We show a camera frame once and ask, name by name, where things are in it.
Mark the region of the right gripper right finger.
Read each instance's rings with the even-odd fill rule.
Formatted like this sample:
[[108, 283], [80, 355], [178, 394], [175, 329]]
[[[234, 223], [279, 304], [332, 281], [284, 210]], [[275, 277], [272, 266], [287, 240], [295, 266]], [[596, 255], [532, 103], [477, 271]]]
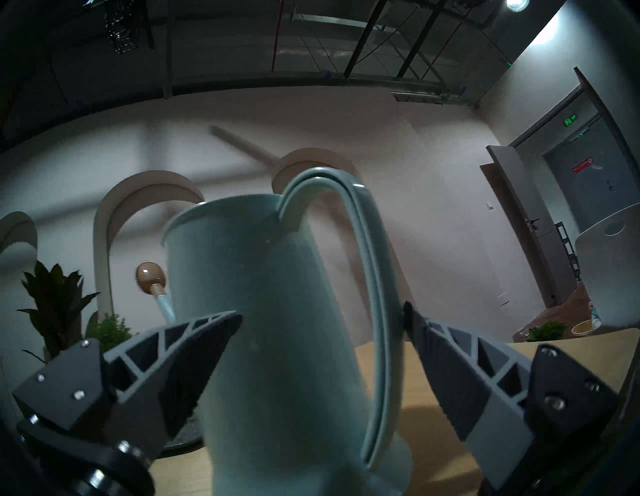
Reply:
[[480, 490], [571, 490], [599, 453], [618, 393], [554, 344], [530, 359], [409, 301], [403, 314], [431, 390], [481, 469]]

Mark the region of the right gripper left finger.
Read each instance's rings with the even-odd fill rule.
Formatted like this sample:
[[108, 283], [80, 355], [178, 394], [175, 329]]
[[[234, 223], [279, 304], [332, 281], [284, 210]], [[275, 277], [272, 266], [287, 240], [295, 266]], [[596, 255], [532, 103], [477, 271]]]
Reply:
[[14, 391], [28, 425], [103, 446], [126, 441], [157, 458], [193, 414], [227, 344], [236, 311], [149, 329], [103, 353], [96, 338], [74, 344]]

